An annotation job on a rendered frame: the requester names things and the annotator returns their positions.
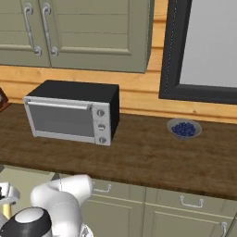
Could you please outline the brown wooden block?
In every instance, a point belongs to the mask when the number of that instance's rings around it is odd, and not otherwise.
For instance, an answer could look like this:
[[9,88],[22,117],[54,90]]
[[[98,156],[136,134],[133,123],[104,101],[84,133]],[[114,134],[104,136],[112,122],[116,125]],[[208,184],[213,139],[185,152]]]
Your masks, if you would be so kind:
[[10,106],[10,103],[8,102],[8,98],[2,88],[0,87],[0,112],[6,109],[8,106]]

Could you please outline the grey bowl of blueberries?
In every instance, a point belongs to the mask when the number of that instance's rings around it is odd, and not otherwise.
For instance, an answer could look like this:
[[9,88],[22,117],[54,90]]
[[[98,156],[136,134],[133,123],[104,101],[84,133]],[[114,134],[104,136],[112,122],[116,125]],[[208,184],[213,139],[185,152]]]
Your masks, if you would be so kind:
[[175,137],[182,140],[197,137],[202,133],[201,125],[187,118],[170,119],[167,128]]

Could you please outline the tan wooden rolling pin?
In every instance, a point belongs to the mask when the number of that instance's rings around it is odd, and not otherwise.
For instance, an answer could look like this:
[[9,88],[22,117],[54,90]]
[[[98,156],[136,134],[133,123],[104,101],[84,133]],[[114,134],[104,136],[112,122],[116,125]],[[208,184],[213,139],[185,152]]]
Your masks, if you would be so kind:
[[11,218],[12,212],[11,212],[11,204],[4,204],[3,205],[3,214],[6,218]]

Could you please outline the green lower cupboard door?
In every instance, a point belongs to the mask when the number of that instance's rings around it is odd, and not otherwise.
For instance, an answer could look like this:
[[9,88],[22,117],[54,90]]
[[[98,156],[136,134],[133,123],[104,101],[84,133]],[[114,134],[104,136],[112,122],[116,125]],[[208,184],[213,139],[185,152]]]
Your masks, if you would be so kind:
[[227,222],[227,232],[232,220],[216,218],[191,218],[174,214],[155,214],[143,219],[143,237],[221,237],[221,222]]
[[81,212],[94,237],[142,237],[141,202],[98,198],[86,201]]

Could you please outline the black and silver toaster oven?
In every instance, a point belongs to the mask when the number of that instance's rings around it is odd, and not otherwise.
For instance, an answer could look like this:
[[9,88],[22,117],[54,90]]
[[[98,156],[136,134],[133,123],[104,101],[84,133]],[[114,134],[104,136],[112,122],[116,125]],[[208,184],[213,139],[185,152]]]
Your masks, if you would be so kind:
[[47,80],[23,97],[35,137],[110,146],[119,124],[119,86]]

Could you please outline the toaster oven glass door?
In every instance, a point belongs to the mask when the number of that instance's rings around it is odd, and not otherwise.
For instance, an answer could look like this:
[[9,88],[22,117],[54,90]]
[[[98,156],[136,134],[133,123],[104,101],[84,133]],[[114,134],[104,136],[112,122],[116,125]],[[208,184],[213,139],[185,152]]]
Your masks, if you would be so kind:
[[[27,100],[69,105],[90,104],[77,103],[74,101],[52,102],[32,99]],[[50,106],[28,106],[25,102],[24,106],[34,137],[95,143],[92,107],[89,110],[79,110]]]

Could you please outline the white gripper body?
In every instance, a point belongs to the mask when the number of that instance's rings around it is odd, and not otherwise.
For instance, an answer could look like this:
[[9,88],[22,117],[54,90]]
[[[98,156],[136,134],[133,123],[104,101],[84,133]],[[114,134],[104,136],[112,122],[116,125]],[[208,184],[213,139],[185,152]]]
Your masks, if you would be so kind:
[[20,199],[19,190],[9,182],[0,182],[0,205],[13,204]]

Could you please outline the green drawer front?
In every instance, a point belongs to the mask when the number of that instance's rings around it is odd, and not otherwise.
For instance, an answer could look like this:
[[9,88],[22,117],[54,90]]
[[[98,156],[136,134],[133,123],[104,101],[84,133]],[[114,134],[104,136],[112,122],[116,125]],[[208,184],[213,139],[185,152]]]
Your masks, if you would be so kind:
[[[102,181],[91,179],[88,175],[63,175],[60,178],[59,190],[72,193],[82,200],[106,200],[106,201],[128,201],[142,203],[145,197],[145,188],[138,185],[120,183],[115,181]],[[98,188],[111,184],[109,193],[98,193],[94,191],[94,183]]]
[[[202,208],[183,206],[180,202],[181,195],[190,203],[203,199],[204,206]],[[237,201],[155,188],[146,189],[144,204],[144,214],[147,218],[155,214],[174,214],[191,218],[216,218],[224,221],[225,219],[232,220],[237,213]]]

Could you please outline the black window frame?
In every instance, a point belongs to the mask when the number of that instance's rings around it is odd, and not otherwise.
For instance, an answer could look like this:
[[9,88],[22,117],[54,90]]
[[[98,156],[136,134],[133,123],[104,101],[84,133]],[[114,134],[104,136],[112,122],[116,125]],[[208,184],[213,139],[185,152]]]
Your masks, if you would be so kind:
[[181,66],[193,0],[168,0],[159,98],[237,105],[237,87],[181,83]]

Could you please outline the narrow green upper cupboard door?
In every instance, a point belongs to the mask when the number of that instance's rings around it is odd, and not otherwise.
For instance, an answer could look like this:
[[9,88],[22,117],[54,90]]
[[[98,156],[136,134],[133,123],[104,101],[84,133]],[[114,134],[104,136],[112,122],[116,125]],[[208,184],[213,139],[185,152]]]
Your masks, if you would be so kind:
[[[23,13],[26,3],[33,7],[29,22],[34,45],[42,49],[41,56],[33,53],[29,43]],[[39,0],[0,0],[0,65],[51,67]]]

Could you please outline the wide green upper cupboard door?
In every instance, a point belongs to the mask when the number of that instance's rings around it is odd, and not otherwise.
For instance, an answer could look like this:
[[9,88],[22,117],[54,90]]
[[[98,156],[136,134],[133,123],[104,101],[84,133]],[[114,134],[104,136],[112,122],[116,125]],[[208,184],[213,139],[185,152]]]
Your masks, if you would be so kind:
[[155,0],[39,0],[53,10],[56,69],[145,73],[151,55]]

